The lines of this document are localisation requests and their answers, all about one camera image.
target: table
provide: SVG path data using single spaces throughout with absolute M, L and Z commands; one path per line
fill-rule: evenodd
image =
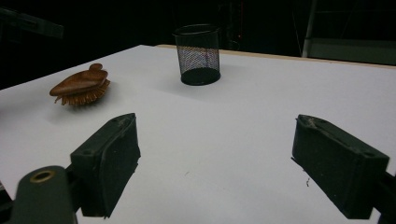
M 110 219 L 89 223 L 376 223 L 346 219 L 291 160 L 299 114 L 337 125 L 396 163 L 396 70 L 220 54 L 221 79 L 179 80 L 177 52 L 138 46 L 97 59 L 97 104 L 55 104 L 50 89 L 85 63 L 0 91 L 0 180 L 15 195 L 31 171 L 69 155 L 108 120 L 136 113 L 142 157 Z

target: brush bristles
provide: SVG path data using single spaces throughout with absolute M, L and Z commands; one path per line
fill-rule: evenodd
M 66 104 L 85 105 L 92 103 L 93 101 L 96 101 L 105 94 L 109 84 L 110 81 L 106 79 L 103 85 L 95 90 L 71 94 L 71 95 L 58 96 L 55 100 L 55 104 L 60 99 L 62 99 L 62 105 L 66 105 Z

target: brown brush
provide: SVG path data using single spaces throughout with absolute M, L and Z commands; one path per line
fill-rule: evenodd
M 62 99 L 62 105 L 85 105 L 101 98 L 110 84 L 107 71 L 100 63 L 93 63 L 89 70 L 75 73 L 63 80 L 49 92 L 57 96 L 55 104 Z

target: white table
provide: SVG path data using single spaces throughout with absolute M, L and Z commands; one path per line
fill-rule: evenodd
M 111 81 L 92 106 L 54 103 L 50 89 L 91 63 L 0 91 L 0 180 L 69 155 L 108 120 L 136 113 L 142 157 L 110 219 L 88 223 L 376 223 L 348 220 L 290 159 L 296 118 L 337 125 L 391 157 L 396 170 L 396 70 L 221 54 L 221 79 L 179 80 L 175 49 L 139 46 L 102 63 Z

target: black mesh cup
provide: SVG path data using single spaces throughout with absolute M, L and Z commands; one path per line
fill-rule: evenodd
M 183 26 L 174 31 L 181 81 L 203 86 L 220 79 L 219 28 L 211 24 Z

